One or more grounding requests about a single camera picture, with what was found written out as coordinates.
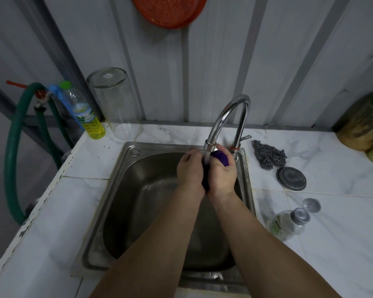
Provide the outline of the person's left forearm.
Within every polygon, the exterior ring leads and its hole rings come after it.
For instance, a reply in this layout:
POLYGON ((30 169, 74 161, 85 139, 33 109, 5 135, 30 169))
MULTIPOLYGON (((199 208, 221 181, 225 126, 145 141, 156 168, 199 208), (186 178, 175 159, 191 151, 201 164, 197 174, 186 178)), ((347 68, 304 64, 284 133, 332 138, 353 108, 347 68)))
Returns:
POLYGON ((179 185, 89 298, 174 298, 201 201, 179 185))

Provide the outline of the round metal lid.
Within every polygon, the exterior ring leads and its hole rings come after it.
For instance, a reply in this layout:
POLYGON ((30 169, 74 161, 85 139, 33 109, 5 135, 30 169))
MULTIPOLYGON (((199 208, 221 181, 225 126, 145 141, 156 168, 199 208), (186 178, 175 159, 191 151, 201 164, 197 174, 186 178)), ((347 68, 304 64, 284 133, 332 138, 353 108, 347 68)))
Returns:
POLYGON ((292 191, 302 191, 307 186, 304 174, 293 167, 280 167, 276 171, 276 179, 284 188, 292 191))

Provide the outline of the person's left hand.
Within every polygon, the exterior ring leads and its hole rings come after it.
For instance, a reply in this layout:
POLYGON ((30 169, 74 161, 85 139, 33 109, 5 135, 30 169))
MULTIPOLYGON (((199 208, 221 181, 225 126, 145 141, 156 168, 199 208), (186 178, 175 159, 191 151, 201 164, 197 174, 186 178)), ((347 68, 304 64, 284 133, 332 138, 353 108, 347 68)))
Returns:
POLYGON ((202 185, 203 165, 202 161, 187 161, 185 153, 177 165, 177 177, 179 186, 193 198, 201 201, 205 195, 202 185))

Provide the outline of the purple cloth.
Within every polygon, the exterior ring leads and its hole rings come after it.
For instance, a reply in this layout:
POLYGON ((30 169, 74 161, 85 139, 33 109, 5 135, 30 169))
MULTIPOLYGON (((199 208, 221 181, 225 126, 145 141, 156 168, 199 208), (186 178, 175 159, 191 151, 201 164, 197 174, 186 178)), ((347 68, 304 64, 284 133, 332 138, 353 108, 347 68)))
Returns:
POLYGON ((216 158, 218 159, 223 166, 227 167, 229 166, 229 161, 227 156, 220 150, 213 151, 211 153, 205 152, 204 156, 202 158, 202 165, 203 165, 203 179, 202 179, 202 185, 206 192, 209 191, 209 183, 208 183, 208 174, 210 170, 210 158, 216 158))

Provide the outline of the clear pump soap bottle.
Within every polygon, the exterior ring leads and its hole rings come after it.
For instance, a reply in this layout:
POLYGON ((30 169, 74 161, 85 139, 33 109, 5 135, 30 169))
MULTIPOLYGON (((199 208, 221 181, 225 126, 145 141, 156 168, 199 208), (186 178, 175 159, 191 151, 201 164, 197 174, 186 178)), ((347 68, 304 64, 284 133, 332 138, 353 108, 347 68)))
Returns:
POLYGON ((311 215, 320 212, 321 205, 317 199, 306 198, 302 207, 284 210, 274 215, 267 223, 267 230, 282 242, 301 235, 310 222, 311 215))

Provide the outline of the clear glass jar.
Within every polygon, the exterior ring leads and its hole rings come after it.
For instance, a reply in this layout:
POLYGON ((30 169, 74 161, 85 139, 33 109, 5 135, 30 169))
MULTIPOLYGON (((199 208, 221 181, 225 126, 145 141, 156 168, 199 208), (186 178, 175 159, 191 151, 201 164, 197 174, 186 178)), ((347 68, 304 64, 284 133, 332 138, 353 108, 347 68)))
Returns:
POLYGON ((143 130, 143 115, 127 72, 107 67, 92 72, 86 79, 113 135, 131 141, 143 130))

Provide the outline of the orange plastic basket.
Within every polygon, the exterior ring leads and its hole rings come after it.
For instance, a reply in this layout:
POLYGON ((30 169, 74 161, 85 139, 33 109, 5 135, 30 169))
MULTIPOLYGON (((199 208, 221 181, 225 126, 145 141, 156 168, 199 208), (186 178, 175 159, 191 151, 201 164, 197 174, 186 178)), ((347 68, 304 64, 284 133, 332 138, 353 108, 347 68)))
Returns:
POLYGON ((207 0, 132 0, 139 13, 164 29, 181 29, 203 11, 207 0))

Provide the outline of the plastic bottle with yellow liquid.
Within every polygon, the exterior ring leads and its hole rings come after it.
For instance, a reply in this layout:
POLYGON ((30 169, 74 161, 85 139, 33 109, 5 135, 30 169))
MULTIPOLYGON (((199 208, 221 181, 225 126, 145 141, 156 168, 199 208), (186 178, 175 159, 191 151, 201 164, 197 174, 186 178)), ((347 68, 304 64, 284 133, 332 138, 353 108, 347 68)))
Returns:
POLYGON ((62 90, 63 100, 66 103, 67 109, 75 117, 76 121, 84 128, 87 134, 92 139, 101 139, 106 135, 106 131, 84 94, 76 89, 70 81, 62 81, 59 83, 62 90))

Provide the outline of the blue plastic holder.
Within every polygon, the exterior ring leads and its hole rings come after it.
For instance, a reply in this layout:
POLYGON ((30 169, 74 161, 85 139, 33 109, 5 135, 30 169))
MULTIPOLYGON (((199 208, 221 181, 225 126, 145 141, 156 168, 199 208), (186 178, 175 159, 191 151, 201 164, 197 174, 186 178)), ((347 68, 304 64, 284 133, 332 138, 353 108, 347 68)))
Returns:
POLYGON ((85 130, 82 124, 78 121, 75 114, 73 113, 72 107, 68 99, 66 98, 63 90, 58 85, 49 85, 48 90, 57 97, 58 100, 65 106, 73 119, 77 122, 81 130, 85 130))

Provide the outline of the steel wool scrubber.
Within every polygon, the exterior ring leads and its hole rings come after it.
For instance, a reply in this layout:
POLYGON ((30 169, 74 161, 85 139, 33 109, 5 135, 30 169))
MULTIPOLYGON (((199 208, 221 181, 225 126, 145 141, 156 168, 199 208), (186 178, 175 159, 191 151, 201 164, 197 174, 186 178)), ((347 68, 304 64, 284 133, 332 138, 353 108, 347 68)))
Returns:
POLYGON ((259 165, 264 170, 272 170, 276 167, 285 167, 287 156, 285 151, 279 150, 274 146, 263 144, 259 140, 253 140, 254 155, 259 165))

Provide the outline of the green-lidded jar with brown contents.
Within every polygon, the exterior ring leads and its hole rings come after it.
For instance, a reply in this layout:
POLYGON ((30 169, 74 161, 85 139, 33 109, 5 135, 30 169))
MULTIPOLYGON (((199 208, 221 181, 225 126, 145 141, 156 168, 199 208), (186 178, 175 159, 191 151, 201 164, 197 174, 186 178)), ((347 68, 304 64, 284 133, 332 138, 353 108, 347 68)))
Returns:
POLYGON ((366 152, 373 147, 373 93, 336 132, 336 137, 343 145, 356 151, 366 152))

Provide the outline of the red-handled wall tap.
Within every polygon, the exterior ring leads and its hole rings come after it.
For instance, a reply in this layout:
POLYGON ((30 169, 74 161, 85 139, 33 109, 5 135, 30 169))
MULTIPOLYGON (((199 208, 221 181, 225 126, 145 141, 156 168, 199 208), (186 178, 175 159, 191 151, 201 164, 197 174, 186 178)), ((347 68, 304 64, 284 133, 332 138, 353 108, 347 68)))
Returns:
MULTIPOLYGON (((22 89, 26 89, 28 87, 25 84, 16 83, 10 80, 6 80, 5 83, 7 85, 15 86, 15 87, 22 88, 22 89)), ((42 109, 45 107, 49 107, 49 103, 50 101, 52 101, 52 94, 46 90, 37 90, 34 93, 34 96, 36 98, 36 104, 34 105, 34 108, 42 109)))

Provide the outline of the person's right hand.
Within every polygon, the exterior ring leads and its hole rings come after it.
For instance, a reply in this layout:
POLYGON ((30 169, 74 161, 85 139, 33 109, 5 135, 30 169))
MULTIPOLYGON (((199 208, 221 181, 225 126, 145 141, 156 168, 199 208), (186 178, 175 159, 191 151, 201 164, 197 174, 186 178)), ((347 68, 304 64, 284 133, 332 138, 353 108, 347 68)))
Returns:
POLYGON ((216 158, 210 158, 210 170, 208 174, 208 197, 212 203, 224 202, 236 195, 234 190, 237 179, 236 166, 225 167, 216 158))

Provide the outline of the person's right forearm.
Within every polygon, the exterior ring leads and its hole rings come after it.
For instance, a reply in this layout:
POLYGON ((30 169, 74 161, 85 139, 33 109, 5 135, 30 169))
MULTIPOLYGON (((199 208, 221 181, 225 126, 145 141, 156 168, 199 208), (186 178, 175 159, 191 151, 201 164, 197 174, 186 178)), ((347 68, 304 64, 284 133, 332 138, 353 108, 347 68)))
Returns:
POLYGON ((210 185, 208 196, 252 297, 342 298, 312 266, 264 228, 233 187, 210 185))

